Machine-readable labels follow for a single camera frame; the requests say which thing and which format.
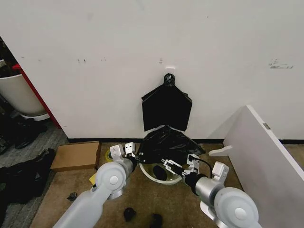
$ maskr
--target gray carpet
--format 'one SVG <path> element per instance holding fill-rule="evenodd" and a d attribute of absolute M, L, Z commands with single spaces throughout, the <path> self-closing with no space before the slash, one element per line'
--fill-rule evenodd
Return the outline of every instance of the gray carpet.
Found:
<path fill-rule="evenodd" d="M 34 159 L 43 149 L 52 148 L 56 150 L 59 145 L 68 143 L 63 130 L 56 128 L 52 122 L 47 122 L 45 125 L 47 126 L 47 131 L 41 133 L 32 144 L 20 150 L 16 150 L 12 146 L 4 154 L 0 155 L 0 167 L 9 167 Z M 9 205 L 2 228 L 27 228 L 30 226 L 54 175 L 54 172 L 50 173 L 44 192 L 40 197 L 33 198 L 27 204 L 14 203 Z"/>

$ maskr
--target black baseboard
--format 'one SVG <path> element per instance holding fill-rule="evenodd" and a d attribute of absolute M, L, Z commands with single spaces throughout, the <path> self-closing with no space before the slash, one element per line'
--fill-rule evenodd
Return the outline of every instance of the black baseboard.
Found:
<path fill-rule="evenodd" d="M 68 141 L 70 143 L 82 143 L 82 142 L 91 142 L 91 141 L 99 141 L 101 143 L 141 143 L 143 139 L 138 139 L 138 138 L 73 138 L 70 139 L 68 138 Z"/>
<path fill-rule="evenodd" d="M 99 141 L 101 143 L 141 143 L 143 139 L 139 138 L 73 138 L 68 139 L 70 143 L 81 143 L 90 141 Z M 224 139 L 193 139 L 196 143 L 223 143 Z M 280 139 L 281 144 L 304 144 L 304 139 Z"/>
<path fill-rule="evenodd" d="M 281 144 L 304 144 L 304 139 L 280 139 Z"/>
<path fill-rule="evenodd" d="M 141 143 L 143 139 L 139 138 L 74 138 L 68 139 L 70 143 L 81 143 L 81 142 L 90 142 L 90 141 L 99 141 L 101 143 Z M 193 139 L 196 143 L 223 143 L 223 139 Z"/>

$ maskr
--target brown cardboard box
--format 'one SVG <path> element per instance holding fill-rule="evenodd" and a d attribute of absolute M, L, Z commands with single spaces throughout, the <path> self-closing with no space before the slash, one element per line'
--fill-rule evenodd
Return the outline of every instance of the brown cardboard box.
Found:
<path fill-rule="evenodd" d="M 51 169 L 68 171 L 98 168 L 100 142 L 81 142 L 59 146 Z"/>

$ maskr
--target black trash bag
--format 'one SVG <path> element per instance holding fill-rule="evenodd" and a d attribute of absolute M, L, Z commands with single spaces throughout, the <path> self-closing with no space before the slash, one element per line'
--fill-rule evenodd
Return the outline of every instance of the black trash bag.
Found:
<path fill-rule="evenodd" d="M 186 164 L 188 154 L 200 155 L 205 151 L 182 132 L 169 126 L 161 127 L 147 134 L 139 149 L 140 163 L 160 163 L 162 159 L 171 159 L 178 164 Z"/>
<path fill-rule="evenodd" d="M 188 94 L 175 86 L 175 77 L 166 74 L 164 83 L 142 97 L 144 130 L 168 125 L 185 131 L 191 112 L 192 101 Z"/>
<path fill-rule="evenodd" d="M 7 114 L 0 114 L 0 154 L 4 153 L 11 145 L 21 149 L 32 143 L 47 127 L 21 116 L 11 118 Z"/>
<path fill-rule="evenodd" d="M 54 157 L 55 151 L 47 149 L 32 160 L 0 168 L 0 183 L 5 183 L 8 202 L 26 203 L 32 197 L 40 196 Z"/>

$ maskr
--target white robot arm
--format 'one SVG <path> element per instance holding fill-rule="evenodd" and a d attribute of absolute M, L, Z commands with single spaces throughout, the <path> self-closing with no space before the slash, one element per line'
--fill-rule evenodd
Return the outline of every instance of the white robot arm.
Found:
<path fill-rule="evenodd" d="M 126 156 L 122 145 L 110 148 L 113 162 L 102 165 L 96 174 L 95 185 L 79 195 L 54 228 L 92 228 L 99 220 L 104 202 L 122 195 L 126 180 L 134 171 L 137 161 L 134 143 L 126 144 Z M 164 167 L 180 175 L 192 192 L 199 196 L 201 210 L 220 228 L 260 228 L 258 211 L 254 201 L 243 191 L 225 188 L 229 167 L 216 162 L 213 178 L 199 174 L 200 159 L 188 155 L 189 168 L 184 170 L 172 160 L 162 160 Z"/>
<path fill-rule="evenodd" d="M 92 228 L 102 214 L 104 202 L 122 195 L 126 180 L 137 161 L 132 156 L 123 158 L 122 145 L 113 146 L 110 151 L 113 162 L 98 169 L 95 186 L 77 197 L 54 228 Z"/>
<path fill-rule="evenodd" d="M 180 175 L 192 192 L 199 196 L 200 209 L 220 228 L 261 228 L 258 223 L 258 211 L 254 201 L 243 191 L 225 188 L 229 167 L 215 162 L 213 178 L 199 174 L 199 159 L 189 154 L 188 170 L 172 160 L 162 160 L 165 168 L 173 174 Z"/>

